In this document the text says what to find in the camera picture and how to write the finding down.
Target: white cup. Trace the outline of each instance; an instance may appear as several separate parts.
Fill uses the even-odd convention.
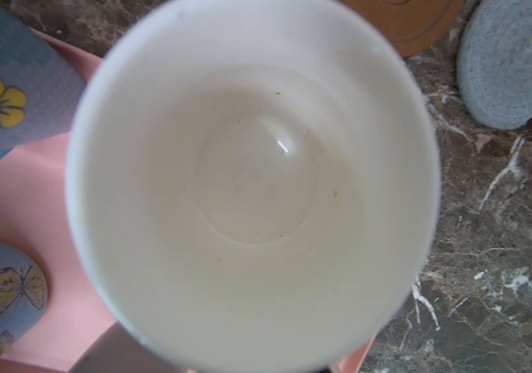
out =
[[[144,346],[212,372],[299,372],[399,307],[432,241],[434,130],[390,44],[328,0],[175,0],[77,110],[69,222]]]

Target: orange round object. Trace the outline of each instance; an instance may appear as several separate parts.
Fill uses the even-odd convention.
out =
[[[408,57],[438,41],[455,22],[464,0],[341,0],[374,25]]]

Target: gray coaster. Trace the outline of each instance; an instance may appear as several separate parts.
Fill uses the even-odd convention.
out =
[[[483,0],[461,40],[457,82],[479,122],[510,130],[532,118],[532,0]]]

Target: butterfly wing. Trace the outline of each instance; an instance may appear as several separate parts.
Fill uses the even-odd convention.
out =
[[[0,336],[0,356],[4,353],[9,346],[15,342],[15,337],[8,330],[1,333]]]
[[[5,312],[21,293],[22,279],[13,268],[0,269],[0,315]]]
[[[46,292],[46,282],[44,281],[42,271],[37,267],[30,267],[25,274],[23,283],[25,284],[23,287],[25,296],[28,297],[32,305],[37,310],[44,308],[44,305],[46,304],[46,299],[44,297],[44,293]]]

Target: brown marble surface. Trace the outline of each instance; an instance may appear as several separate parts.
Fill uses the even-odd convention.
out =
[[[532,372],[532,120],[494,131],[455,85],[468,0],[449,34],[408,58],[441,150],[441,218],[428,264],[363,372]],[[0,0],[26,24],[103,56],[160,0]]]

